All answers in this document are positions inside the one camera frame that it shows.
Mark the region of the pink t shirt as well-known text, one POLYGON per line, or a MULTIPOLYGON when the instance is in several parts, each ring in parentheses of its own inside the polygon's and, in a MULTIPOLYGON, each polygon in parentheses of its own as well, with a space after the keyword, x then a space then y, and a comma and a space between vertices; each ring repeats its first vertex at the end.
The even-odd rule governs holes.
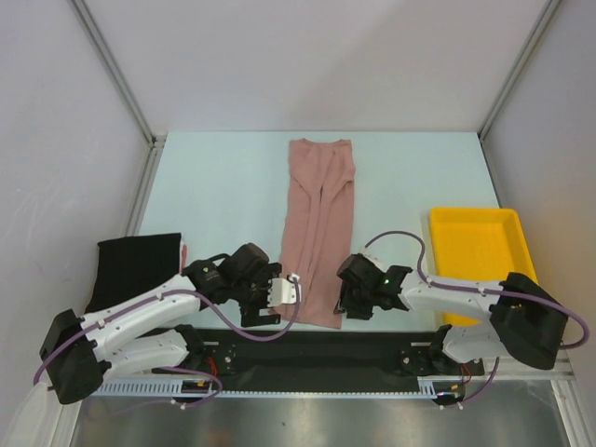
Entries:
POLYGON ((300 277, 297 321, 339 329, 337 271, 351 252, 355 210, 352 143, 290 141, 288 210, 279 262, 300 277))

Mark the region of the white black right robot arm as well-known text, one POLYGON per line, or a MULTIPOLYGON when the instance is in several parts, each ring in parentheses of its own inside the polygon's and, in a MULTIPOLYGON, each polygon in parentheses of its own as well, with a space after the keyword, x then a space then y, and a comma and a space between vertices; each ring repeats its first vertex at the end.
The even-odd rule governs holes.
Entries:
POLYGON ((504 354, 534 369, 550 370, 568 321, 554 298, 516 272, 502 281, 474 282, 427 276, 401 265, 382 270, 358 253, 343 262, 337 276, 342 281, 338 310, 348 318, 369 319, 378 306, 473 319, 471 326, 449 323, 438 329, 429 361, 439 373, 504 354))

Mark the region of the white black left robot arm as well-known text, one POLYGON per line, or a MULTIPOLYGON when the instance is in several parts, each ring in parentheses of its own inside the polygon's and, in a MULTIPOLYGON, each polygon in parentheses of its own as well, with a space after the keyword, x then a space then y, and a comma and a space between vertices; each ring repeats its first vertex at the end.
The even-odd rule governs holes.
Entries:
POLYGON ((270 262, 258 246, 246 243, 233 254, 196 260, 119 304, 83 316, 68 309, 52 320, 33 383, 48 378, 48 389, 68 405, 89 397, 105 382, 132 373, 159 369, 198 374, 206 360, 200 332, 182 325, 156 333, 158 327, 208 308, 240 337, 273 342, 290 330, 294 318, 270 335, 249 329, 279 323, 279 315, 263 316, 263 309, 300 308, 300 280, 295 273, 284 275, 280 263, 270 262))

